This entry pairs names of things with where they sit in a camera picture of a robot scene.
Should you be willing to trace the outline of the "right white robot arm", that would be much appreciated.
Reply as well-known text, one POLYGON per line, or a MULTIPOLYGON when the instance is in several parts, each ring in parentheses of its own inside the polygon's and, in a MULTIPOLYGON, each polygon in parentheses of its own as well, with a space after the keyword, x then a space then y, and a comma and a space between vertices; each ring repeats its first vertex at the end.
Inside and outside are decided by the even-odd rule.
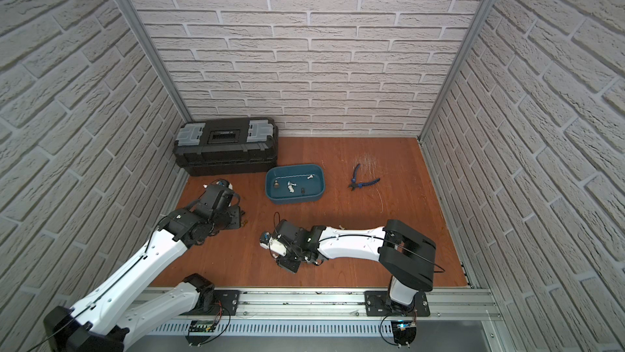
POLYGON ((417 293, 431 292, 436 270, 436 243, 400 220, 384 227, 344 230, 316 225, 309 230, 282 220, 264 232, 260 246, 279 267, 296 273, 302 263, 320 266, 334 259, 363 259, 381 264, 392 275, 388 299, 412 306, 417 293))

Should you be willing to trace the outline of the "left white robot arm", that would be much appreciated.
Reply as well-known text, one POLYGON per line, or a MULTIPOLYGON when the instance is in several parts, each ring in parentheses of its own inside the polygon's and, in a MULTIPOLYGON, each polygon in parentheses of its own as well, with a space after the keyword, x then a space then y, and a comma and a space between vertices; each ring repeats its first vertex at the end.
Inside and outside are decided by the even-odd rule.
POLYGON ((172 262, 224 230, 243 225, 240 197, 225 179, 209 184, 189 205, 170 212, 146 243, 94 291, 70 308, 57 306, 43 320, 52 351, 125 351, 152 330, 183 314, 221 316, 215 286, 195 273, 159 298, 135 299, 172 262))

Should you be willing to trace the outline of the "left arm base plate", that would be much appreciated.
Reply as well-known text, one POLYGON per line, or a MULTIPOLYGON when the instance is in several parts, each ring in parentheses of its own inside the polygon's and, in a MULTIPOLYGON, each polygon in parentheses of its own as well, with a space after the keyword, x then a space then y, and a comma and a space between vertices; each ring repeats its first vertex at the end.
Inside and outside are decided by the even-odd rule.
POLYGON ((190 314, 194 316, 235 316, 241 291, 237 289, 207 289, 200 292, 199 299, 190 314))

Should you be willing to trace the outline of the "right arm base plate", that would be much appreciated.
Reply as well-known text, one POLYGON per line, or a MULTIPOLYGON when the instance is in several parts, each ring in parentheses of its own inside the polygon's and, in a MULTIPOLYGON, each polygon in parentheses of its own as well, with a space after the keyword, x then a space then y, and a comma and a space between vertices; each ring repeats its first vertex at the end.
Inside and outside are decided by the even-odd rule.
POLYGON ((366 314, 369 317, 416 316, 422 318, 431 315, 426 294, 420 291, 413 295, 413 301, 409 305, 392 301, 389 293, 382 290, 364 291, 364 299, 366 314))

